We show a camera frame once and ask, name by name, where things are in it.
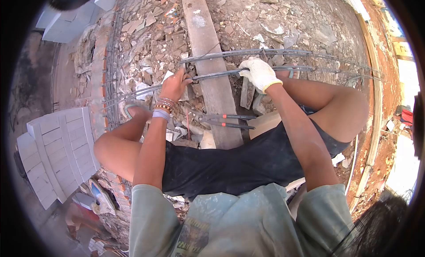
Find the printed graphic on shirt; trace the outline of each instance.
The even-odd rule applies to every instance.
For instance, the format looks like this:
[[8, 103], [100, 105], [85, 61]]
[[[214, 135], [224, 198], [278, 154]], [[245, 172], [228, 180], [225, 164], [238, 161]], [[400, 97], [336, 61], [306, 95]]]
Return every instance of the printed graphic on shirt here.
[[178, 237], [176, 257], [195, 257], [208, 244], [210, 224], [187, 217]]

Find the pliers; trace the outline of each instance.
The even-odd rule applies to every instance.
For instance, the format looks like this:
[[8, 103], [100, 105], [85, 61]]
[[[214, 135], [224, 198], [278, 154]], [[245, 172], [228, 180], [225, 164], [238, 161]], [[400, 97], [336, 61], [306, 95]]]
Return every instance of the pliers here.
[[230, 115], [230, 114], [222, 114], [222, 115], [197, 115], [196, 120], [198, 122], [206, 122], [211, 125], [220, 125], [220, 126], [226, 126], [226, 127], [233, 127], [233, 128], [239, 128], [239, 129], [255, 129], [255, 127], [247, 126], [247, 125], [239, 125], [239, 124], [233, 124], [233, 123], [226, 123], [226, 122], [216, 122], [212, 121], [211, 119], [218, 119], [218, 118], [224, 118], [224, 119], [243, 119], [243, 120], [252, 120], [255, 119], [255, 116], [247, 116], [247, 115]]

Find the red cloth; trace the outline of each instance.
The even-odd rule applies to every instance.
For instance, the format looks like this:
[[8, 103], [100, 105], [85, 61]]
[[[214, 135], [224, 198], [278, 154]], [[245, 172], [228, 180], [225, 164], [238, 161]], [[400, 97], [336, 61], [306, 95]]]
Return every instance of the red cloth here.
[[402, 110], [401, 111], [401, 118], [404, 120], [402, 123], [405, 125], [412, 125], [413, 124], [413, 113], [408, 110]]

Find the leg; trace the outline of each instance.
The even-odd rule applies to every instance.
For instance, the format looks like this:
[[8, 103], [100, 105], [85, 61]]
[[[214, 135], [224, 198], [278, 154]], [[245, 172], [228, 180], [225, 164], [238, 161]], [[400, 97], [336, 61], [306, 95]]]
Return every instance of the leg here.
[[288, 71], [276, 72], [284, 89], [296, 103], [317, 110], [309, 117], [332, 138], [350, 142], [363, 128], [369, 105], [359, 91], [322, 82], [288, 78]]
[[133, 181], [136, 159], [139, 156], [139, 142], [146, 121], [152, 113], [141, 107], [129, 107], [133, 117], [123, 125], [106, 132], [94, 143], [94, 155], [108, 170]]

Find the wristband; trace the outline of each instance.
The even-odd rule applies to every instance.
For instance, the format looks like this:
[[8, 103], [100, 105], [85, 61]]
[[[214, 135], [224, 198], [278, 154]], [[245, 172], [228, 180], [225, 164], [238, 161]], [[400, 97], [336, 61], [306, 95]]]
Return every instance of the wristband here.
[[170, 114], [168, 114], [167, 111], [161, 110], [161, 109], [155, 109], [152, 114], [153, 117], [161, 117], [167, 120], [167, 122], [170, 120]]

